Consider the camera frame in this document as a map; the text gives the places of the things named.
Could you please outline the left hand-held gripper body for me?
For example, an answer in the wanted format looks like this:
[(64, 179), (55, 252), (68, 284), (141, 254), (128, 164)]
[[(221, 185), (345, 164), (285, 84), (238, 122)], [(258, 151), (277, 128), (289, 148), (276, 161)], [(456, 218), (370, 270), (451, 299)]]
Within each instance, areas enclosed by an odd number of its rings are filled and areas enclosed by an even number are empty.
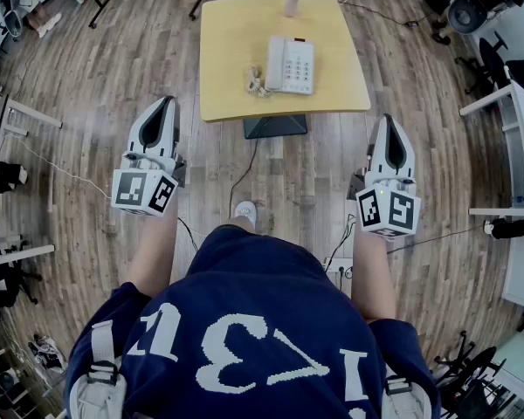
[(111, 206), (145, 216), (164, 216), (177, 188), (184, 186), (186, 161), (171, 149), (128, 148), (114, 170)]

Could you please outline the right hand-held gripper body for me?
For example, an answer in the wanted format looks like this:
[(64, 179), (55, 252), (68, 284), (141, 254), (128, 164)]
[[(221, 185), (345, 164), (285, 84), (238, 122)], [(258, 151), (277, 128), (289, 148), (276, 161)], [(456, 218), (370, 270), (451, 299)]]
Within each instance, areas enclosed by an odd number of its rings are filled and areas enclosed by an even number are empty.
[(362, 231), (383, 238), (413, 236), (421, 199), (411, 178), (375, 178), (362, 169), (351, 175), (348, 200), (356, 201)]

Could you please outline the white telephone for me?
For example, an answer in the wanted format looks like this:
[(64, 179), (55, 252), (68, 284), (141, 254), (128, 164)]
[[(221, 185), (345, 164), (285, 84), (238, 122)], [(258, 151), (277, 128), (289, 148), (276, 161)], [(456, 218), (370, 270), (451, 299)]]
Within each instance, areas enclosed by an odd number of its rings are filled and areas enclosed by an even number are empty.
[(314, 44), (301, 38), (270, 36), (265, 88), (271, 92), (312, 95)]

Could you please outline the person's left forearm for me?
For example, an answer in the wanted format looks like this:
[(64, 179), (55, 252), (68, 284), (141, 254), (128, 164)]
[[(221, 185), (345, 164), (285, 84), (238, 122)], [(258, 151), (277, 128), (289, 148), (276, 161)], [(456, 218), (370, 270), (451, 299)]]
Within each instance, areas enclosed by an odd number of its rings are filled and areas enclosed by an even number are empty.
[(176, 247), (178, 199), (174, 198), (163, 217), (148, 217), (128, 270), (128, 282), (155, 298), (170, 283)]

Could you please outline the person's right forearm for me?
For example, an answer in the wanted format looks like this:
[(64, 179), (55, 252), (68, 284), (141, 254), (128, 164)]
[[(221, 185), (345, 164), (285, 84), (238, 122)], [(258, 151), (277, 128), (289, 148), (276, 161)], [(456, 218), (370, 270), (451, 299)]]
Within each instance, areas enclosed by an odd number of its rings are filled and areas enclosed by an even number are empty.
[(396, 292), (382, 237), (355, 222), (351, 299), (368, 323), (396, 318)]

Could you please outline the white power strip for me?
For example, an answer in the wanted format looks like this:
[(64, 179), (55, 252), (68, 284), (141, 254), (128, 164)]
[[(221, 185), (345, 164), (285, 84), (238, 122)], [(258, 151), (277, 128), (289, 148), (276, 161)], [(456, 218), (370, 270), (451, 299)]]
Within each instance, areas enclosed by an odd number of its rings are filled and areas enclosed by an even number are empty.
[(334, 280), (339, 278), (351, 279), (353, 273), (352, 258), (325, 258), (323, 263), (325, 273)]

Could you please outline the black table base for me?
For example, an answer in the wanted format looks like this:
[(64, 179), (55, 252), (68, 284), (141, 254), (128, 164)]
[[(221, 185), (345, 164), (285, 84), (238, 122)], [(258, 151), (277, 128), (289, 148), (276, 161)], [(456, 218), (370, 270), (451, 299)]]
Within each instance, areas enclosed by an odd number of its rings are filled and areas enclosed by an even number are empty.
[(247, 140), (307, 134), (304, 114), (273, 115), (243, 120)]

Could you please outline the person's white shoe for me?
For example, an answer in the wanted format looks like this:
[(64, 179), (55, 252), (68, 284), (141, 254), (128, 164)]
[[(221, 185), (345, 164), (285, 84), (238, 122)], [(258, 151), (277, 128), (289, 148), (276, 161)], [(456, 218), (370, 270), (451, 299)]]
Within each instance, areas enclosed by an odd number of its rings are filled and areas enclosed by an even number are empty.
[(257, 222), (257, 208), (253, 202), (240, 202), (234, 209), (234, 216), (245, 217), (252, 225), (252, 229), (255, 230)]

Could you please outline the person's leg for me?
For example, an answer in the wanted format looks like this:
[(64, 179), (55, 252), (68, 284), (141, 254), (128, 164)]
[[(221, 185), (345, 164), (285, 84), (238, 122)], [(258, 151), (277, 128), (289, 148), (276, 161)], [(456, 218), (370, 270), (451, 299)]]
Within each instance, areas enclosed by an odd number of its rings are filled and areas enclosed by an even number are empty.
[(251, 234), (255, 233), (255, 225), (247, 216), (235, 216), (227, 220), (227, 225), (239, 227)]

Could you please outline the white desk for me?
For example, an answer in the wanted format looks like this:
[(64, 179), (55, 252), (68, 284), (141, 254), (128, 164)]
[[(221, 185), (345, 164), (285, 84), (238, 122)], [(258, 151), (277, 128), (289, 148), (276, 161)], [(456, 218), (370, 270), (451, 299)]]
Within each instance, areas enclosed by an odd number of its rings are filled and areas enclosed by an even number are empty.
[[(467, 116), (492, 103), (499, 106), (507, 144), (511, 178), (510, 206), (505, 208), (470, 208), (472, 216), (524, 218), (524, 89), (514, 80), (501, 89), (459, 110)], [(502, 297), (524, 307), (524, 237), (510, 240), (507, 275)]]

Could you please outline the black office chair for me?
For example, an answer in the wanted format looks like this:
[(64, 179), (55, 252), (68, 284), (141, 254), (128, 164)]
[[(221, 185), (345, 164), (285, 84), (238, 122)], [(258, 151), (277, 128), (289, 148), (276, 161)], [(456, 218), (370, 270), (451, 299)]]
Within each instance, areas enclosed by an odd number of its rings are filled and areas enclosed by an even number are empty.
[(485, 38), (479, 40), (479, 55), (482, 64), (476, 58), (456, 57), (454, 59), (457, 65), (463, 65), (476, 78), (474, 84), (465, 89), (465, 94), (467, 95), (480, 88), (505, 87), (510, 82), (505, 63), (498, 53), (500, 47), (508, 49), (507, 43), (497, 31), (494, 32), (494, 35), (497, 38), (497, 42), (494, 45), (491, 45)]

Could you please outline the person's navy printed shirt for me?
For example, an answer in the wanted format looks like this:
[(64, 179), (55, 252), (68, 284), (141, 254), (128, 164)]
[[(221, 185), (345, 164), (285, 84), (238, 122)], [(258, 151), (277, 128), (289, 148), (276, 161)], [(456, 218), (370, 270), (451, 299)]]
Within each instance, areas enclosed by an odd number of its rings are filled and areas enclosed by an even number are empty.
[(440, 419), (413, 325), (368, 323), (307, 250), (216, 228), (155, 298), (127, 282), (70, 355), (69, 419)]

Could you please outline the grey office chair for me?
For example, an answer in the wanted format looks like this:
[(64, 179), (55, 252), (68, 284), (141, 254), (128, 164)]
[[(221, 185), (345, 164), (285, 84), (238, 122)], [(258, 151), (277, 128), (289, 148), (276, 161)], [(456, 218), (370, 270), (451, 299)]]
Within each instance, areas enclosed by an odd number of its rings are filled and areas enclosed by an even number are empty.
[(0, 15), (7, 32), (18, 41), (23, 33), (24, 17), (28, 11), (20, 0), (0, 0)]

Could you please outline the black and white sneakers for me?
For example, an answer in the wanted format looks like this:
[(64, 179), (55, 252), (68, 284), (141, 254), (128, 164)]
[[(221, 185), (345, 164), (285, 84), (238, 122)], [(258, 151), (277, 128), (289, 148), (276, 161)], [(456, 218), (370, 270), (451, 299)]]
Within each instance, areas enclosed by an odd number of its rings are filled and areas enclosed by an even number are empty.
[(62, 374), (66, 370), (64, 355), (58, 350), (56, 343), (46, 335), (33, 334), (28, 347), (35, 362), (44, 370)]

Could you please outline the black swivel chair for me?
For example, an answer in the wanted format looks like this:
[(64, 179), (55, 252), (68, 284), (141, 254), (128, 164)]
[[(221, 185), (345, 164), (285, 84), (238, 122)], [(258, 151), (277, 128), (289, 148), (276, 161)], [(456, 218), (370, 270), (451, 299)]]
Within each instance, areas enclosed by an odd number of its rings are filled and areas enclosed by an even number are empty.
[(476, 343), (467, 338), (465, 330), (459, 336), (454, 359), (439, 355), (434, 359), (438, 365), (433, 378), (440, 393), (440, 419), (495, 419), (515, 398), (495, 380), (507, 361), (494, 360), (496, 347), (473, 355)]

